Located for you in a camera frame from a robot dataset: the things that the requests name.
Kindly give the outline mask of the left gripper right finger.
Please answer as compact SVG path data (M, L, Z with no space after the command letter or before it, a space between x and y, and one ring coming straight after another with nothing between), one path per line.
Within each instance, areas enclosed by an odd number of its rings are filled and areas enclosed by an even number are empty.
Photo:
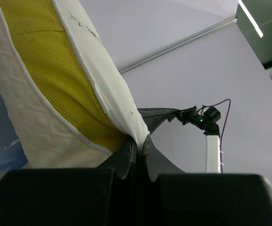
M272 185L256 174L185 173L148 138L147 226L272 226Z

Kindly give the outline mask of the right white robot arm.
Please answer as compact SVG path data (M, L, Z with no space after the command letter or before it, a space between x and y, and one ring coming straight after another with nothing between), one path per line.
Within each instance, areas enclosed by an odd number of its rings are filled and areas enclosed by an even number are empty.
M222 173L220 128L217 124L221 113L213 106L197 109L196 106L174 113L183 124L194 125L204 132L206 137L205 173Z

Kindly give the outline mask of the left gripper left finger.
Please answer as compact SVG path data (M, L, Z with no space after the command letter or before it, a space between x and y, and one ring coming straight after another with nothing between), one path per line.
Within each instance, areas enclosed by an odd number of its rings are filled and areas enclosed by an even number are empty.
M12 170L0 180L0 226L134 226L131 137L96 168Z

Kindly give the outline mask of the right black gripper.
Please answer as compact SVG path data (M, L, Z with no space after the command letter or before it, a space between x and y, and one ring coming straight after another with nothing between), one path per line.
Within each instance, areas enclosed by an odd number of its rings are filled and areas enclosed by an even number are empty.
M188 123L195 126L204 126L206 124L206 117L198 113L197 107L191 107L183 110L178 110L175 112L176 118L183 124Z

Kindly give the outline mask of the white pillow yellow trim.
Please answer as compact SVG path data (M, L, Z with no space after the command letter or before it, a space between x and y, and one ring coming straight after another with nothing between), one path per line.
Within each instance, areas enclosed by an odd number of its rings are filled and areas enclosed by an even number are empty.
M34 169L97 167L149 135L77 0L0 0L0 94Z

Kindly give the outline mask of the grey checked pillowcase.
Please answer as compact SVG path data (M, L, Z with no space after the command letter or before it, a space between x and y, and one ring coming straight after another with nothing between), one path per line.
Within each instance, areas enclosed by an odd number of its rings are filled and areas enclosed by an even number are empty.
M153 134L165 121L171 122L180 111L175 108L138 108L150 134Z

